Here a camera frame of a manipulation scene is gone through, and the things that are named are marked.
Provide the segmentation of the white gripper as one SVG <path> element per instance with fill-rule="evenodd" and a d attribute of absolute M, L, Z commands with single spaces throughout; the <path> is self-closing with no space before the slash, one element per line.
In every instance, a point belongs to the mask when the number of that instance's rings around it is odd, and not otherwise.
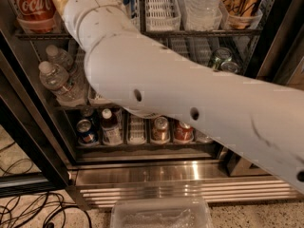
<path fill-rule="evenodd" d="M 93 12 L 93 18 L 101 19 L 110 30 L 133 30 L 133 24 L 127 17 L 122 0 L 52 0 L 58 13 L 62 15 L 69 34 L 81 41 L 80 25 L 87 15 Z"/>

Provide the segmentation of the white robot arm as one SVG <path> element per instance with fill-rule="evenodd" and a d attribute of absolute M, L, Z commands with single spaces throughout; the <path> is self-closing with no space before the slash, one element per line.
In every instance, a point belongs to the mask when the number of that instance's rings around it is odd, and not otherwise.
<path fill-rule="evenodd" d="M 304 193 L 304 92 L 200 66 L 141 34 L 121 0 L 52 0 L 110 102 L 195 127 Z"/>

